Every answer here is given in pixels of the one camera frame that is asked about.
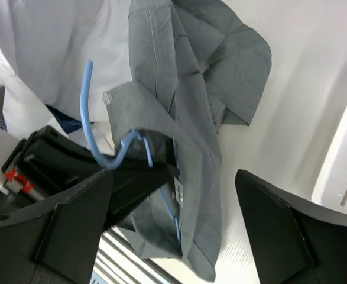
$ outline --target blue fabric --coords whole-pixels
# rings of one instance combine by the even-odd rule
[[[49,105],[47,105],[47,108],[55,116],[57,122],[66,133],[74,132],[82,127],[81,121],[69,117],[68,115],[58,111],[57,109],[54,109]]]
[[[1,118],[1,129],[4,129],[5,131],[8,131],[7,124],[5,123],[4,116]]]

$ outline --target wrinkled fabric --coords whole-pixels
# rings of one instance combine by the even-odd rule
[[[167,137],[177,142],[184,198],[182,208],[172,199],[170,208],[180,218],[182,244],[157,193],[120,224],[122,232],[139,256],[181,258],[214,281],[222,232],[217,129],[225,114],[251,123],[270,49],[221,1],[132,0],[129,60],[132,82],[109,92],[113,139],[118,144],[130,129],[148,130],[157,160],[166,157]],[[140,148],[130,155],[143,157]],[[173,185],[161,190],[169,196]]]
[[[50,125],[66,137],[83,137],[81,130],[67,135],[46,105],[80,119],[83,69],[91,59],[90,119],[108,126],[95,131],[105,146],[100,150],[111,153],[102,94],[131,80],[128,11],[128,0],[0,1],[0,85],[10,134],[27,138]],[[86,147],[85,139],[75,142]]]

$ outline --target red latch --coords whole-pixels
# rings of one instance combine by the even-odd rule
[[[33,184],[29,182],[23,175],[19,174],[16,170],[10,170],[5,173],[8,181],[16,180],[22,186],[22,192],[28,194],[34,188]]]

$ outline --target white plastic panel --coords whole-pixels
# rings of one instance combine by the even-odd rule
[[[347,108],[315,184],[312,201],[347,214]]]
[[[226,0],[268,42],[273,66],[250,127],[223,126],[222,251],[215,283],[259,283],[235,191],[247,169],[310,199],[347,106],[347,1]],[[156,260],[202,283],[175,260]]]

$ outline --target blue plastic hanger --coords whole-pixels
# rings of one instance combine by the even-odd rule
[[[93,135],[92,127],[90,125],[90,119],[89,119],[88,100],[89,100],[90,81],[92,80],[92,72],[93,72],[93,62],[90,60],[86,63],[85,70],[84,70],[83,83],[82,83],[81,94],[80,94],[80,116],[81,116],[81,122],[83,125],[83,132],[93,157],[95,158],[97,163],[104,169],[115,170],[117,167],[121,165],[131,143],[135,139],[138,139],[139,141],[144,142],[145,150],[147,152],[148,165],[149,167],[153,167],[152,153],[151,153],[150,144],[148,142],[148,138],[145,134],[142,134],[138,132],[137,130],[131,130],[131,132],[128,133],[125,136],[125,138],[121,140],[121,150],[119,151],[119,153],[116,155],[114,159],[110,160],[99,151],[95,141],[95,136]],[[158,191],[159,191],[161,199],[163,200],[164,206],[167,208],[169,217],[174,221],[174,225],[176,227],[177,241],[179,242],[179,244],[181,244],[181,230],[180,230],[179,219],[175,215],[173,215],[171,209],[169,208],[168,202],[163,195],[163,192],[160,189],[158,189]]]

